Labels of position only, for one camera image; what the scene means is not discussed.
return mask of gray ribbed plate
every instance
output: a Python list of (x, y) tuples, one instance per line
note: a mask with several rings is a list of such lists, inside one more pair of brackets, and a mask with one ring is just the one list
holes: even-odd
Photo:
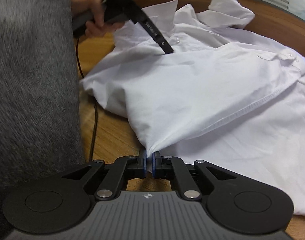
[(198, 202), (176, 192), (123, 191), (112, 201), (98, 202), (76, 227), (48, 236), (14, 230), (7, 240), (290, 240), (284, 232), (245, 236), (214, 223)]

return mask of white shirt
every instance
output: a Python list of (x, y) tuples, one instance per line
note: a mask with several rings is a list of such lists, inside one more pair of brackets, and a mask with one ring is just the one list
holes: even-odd
[(236, 0), (212, 0), (198, 14), (176, 7), (145, 8), (174, 54), (128, 22), (81, 85), (128, 118), (148, 156), (204, 159), (284, 190), (305, 215), (305, 59), (230, 28), (254, 18)]

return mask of logo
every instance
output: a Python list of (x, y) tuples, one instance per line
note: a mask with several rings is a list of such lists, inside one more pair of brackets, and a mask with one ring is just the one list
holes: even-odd
[(149, 22), (145, 22), (145, 25), (147, 26), (147, 28), (152, 32), (152, 34), (154, 36), (157, 36), (158, 33), (155, 32), (155, 30), (153, 29), (153, 27), (151, 27), (151, 25), (149, 24)]
[(149, 198), (153, 197), (153, 195), (151, 195), (149, 192), (147, 192), (146, 194), (143, 195), (143, 197), (149, 199)]

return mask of wood grain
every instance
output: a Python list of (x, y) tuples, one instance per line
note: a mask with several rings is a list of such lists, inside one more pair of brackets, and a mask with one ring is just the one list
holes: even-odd
[[(148, 6), (170, 0), (135, 0), (140, 6)], [(290, 46), (305, 56), (305, 23), (296, 17), (273, 8), (257, 0), (238, 0), (243, 6), (250, 8), (257, 16), (247, 29), (273, 38)], [(179, 7), (191, 3), (195, 10), (207, 9), (210, 0), (179, 0)], [(111, 35), (104, 38), (88, 39), (79, 45), (79, 58), (84, 74), (106, 54), (112, 51), (114, 42)], [(89, 156), (89, 148), (94, 125), (93, 99), (80, 91), (80, 116), (85, 156)], [(132, 131), (127, 119), (110, 114), (99, 107), (99, 120), (94, 149), (94, 159), (103, 159), (112, 163), (116, 158), (125, 155), (136, 155), (140, 143)], [(133, 179), (128, 190), (165, 191), (170, 190), (166, 180), (154, 180), (149, 174), (146, 179)], [(287, 233), (295, 240), (305, 240), (305, 217), (294, 216)]]

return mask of black cable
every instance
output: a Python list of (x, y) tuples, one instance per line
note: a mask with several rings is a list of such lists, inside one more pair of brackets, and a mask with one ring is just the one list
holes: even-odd
[[(82, 76), (82, 78), (84, 78), (85, 76), (84, 76), (82, 68), (80, 66), (79, 57), (78, 57), (78, 44), (79, 44), (79, 39), (77, 40), (77, 43), (76, 43), (76, 58), (77, 58), (77, 64), (78, 64), (80, 75)], [(89, 161), (90, 162), (92, 161), (93, 155), (94, 155), (94, 147), (95, 147), (95, 140), (96, 140), (96, 133), (97, 133), (97, 125), (98, 125), (98, 108), (97, 108), (97, 101), (95, 98), (93, 98), (93, 103), (94, 103), (94, 109), (95, 109), (95, 122), (94, 122), (93, 135), (91, 138), (91, 149), (89, 152)]]

